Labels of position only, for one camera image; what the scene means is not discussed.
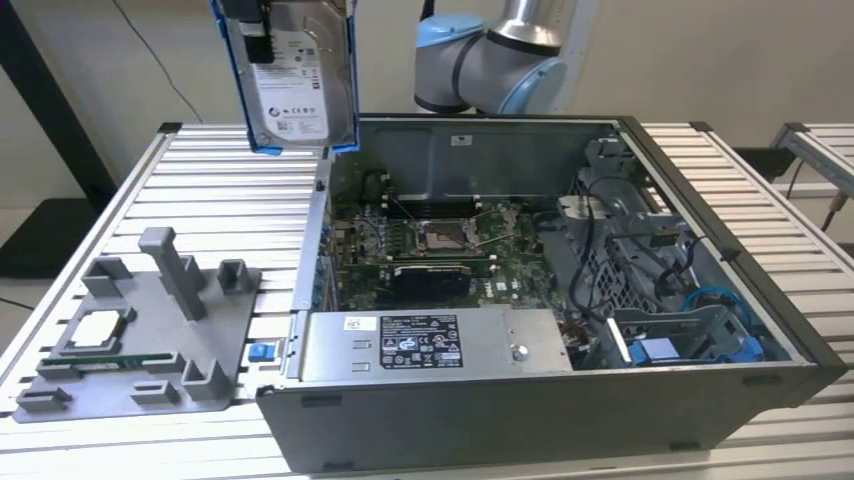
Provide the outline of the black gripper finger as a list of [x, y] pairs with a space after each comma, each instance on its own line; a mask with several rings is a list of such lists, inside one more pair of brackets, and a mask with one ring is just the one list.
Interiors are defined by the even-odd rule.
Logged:
[[223, 0], [227, 19], [236, 22], [248, 61], [271, 64], [275, 59], [269, 36], [269, 2], [264, 0]]

